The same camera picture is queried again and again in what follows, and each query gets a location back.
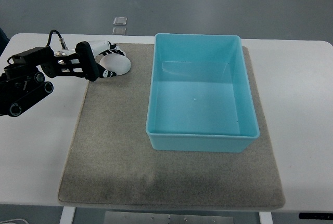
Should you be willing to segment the black white robotic left hand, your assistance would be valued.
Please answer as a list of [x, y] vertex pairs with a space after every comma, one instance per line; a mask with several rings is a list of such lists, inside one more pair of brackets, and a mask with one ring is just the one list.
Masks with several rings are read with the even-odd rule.
[[109, 41], [79, 42], [75, 49], [68, 51], [72, 67], [69, 68], [73, 76], [95, 81], [98, 78], [109, 78], [117, 76], [106, 70], [99, 63], [107, 54], [120, 54], [126, 56], [117, 44]]

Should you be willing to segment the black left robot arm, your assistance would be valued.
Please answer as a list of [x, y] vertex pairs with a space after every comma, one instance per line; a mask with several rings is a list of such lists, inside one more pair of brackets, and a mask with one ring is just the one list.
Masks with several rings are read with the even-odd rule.
[[79, 57], [77, 54], [60, 60], [51, 49], [54, 33], [58, 35], [62, 48], [67, 50], [61, 34], [51, 30], [46, 46], [34, 47], [7, 59], [8, 65], [1, 75], [1, 116], [18, 117], [50, 95], [54, 86], [45, 77], [86, 77], [82, 65], [74, 63]]

